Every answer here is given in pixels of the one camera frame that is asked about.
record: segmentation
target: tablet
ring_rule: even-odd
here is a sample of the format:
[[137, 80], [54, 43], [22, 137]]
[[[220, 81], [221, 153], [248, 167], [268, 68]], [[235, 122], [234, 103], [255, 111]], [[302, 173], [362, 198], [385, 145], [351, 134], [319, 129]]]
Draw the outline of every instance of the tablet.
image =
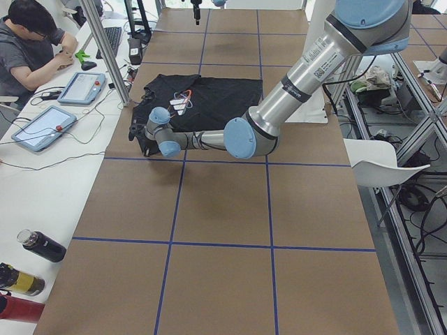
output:
[[65, 133], [76, 120], [75, 115], [56, 106], [49, 106], [11, 138], [31, 151], [42, 151]]
[[105, 84], [103, 73], [76, 72], [57, 101], [65, 105], [90, 105]]

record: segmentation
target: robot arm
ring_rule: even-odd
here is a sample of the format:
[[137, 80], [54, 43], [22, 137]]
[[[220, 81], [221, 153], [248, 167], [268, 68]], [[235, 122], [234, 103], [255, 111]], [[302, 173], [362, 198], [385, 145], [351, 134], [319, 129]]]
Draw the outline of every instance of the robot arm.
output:
[[145, 135], [166, 157], [182, 149], [225, 149], [236, 158], [268, 155], [281, 125], [354, 54], [386, 54], [408, 45], [412, 0], [337, 0], [323, 35], [258, 106], [230, 120], [222, 131], [175, 133], [169, 112], [154, 108]]
[[[222, 7], [225, 5], [226, 0], [211, 0], [212, 3], [216, 7]], [[194, 20], [196, 21], [196, 25], [199, 25], [200, 23], [200, 5], [202, 3], [202, 0], [191, 0], [191, 4], [193, 5], [193, 12], [194, 12]]]

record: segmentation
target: red object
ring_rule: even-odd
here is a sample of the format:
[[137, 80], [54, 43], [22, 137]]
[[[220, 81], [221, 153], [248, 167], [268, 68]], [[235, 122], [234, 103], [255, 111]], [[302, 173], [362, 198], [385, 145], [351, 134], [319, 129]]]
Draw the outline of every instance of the red object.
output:
[[40, 302], [0, 295], [0, 319], [37, 323], [44, 307]]

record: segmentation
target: keyboard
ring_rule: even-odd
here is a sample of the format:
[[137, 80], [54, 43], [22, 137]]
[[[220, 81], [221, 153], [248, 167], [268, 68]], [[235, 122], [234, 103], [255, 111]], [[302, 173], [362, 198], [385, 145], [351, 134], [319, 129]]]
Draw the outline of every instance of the keyboard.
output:
[[[109, 40], [110, 46], [113, 51], [113, 55], [117, 56], [119, 42], [121, 41], [122, 28], [121, 27], [107, 27], [104, 28], [104, 32]], [[101, 51], [96, 53], [96, 59], [102, 59]]]

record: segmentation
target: gray hoodie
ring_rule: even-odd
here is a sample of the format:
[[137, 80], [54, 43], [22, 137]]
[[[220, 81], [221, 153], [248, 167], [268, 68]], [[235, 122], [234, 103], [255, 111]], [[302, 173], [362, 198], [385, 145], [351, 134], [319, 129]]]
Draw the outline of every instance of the gray hoodie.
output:
[[17, 104], [24, 105], [33, 92], [10, 74], [11, 69], [28, 66], [35, 71], [44, 66], [54, 57], [51, 44], [60, 44], [65, 32], [57, 29], [42, 41], [22, 40], [6, 26], [7, 19], [0, 19], [0, 96], [18, 96]]

